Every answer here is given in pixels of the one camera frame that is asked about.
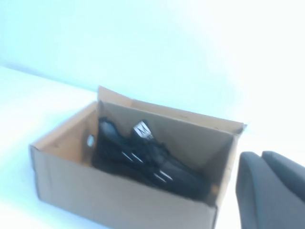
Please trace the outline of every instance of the cardboard box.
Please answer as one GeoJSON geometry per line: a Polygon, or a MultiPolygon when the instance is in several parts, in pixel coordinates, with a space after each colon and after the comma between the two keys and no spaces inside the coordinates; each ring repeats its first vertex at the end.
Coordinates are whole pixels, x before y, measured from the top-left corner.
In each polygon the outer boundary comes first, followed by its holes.
{"type": "Polygon", "coordinates": [[[244,124],[133,100],[99,87],[98,101],[30,146],[38,197],[114,229],[212,229],[244,124]],[[90,165],[98,117],[123,135],[140,120],[189,167],[219,187],[209,203],[186,199],[90,165]]]}

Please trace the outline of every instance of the sneaker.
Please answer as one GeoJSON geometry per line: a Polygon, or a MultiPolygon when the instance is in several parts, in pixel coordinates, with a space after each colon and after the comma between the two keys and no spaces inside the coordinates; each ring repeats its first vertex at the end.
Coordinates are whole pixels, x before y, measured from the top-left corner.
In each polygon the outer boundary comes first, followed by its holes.
{"type": "Polygon", "coordinates": [[[130,138],[125,138],[114,123],[101,118],[96,152],[91,162],[102,171],[186,198],[203,201],[211,190],[207,179],[155,140],[145,120],[132,129],[130,138]]]}

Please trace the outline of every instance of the black shoe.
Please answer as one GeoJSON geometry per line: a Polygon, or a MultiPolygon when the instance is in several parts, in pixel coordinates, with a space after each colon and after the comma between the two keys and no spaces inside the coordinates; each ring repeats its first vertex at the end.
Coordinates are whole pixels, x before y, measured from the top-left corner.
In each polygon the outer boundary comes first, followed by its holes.
{"type": "Polygon", "coordinates": [[[165,145],[154,139],[144,120],[133,128],[132,137],[126,139],[112,122],[100,119],[92,165],[186,198],[205,200],[211,190],[207,179],[172,156],[165,145]]]}

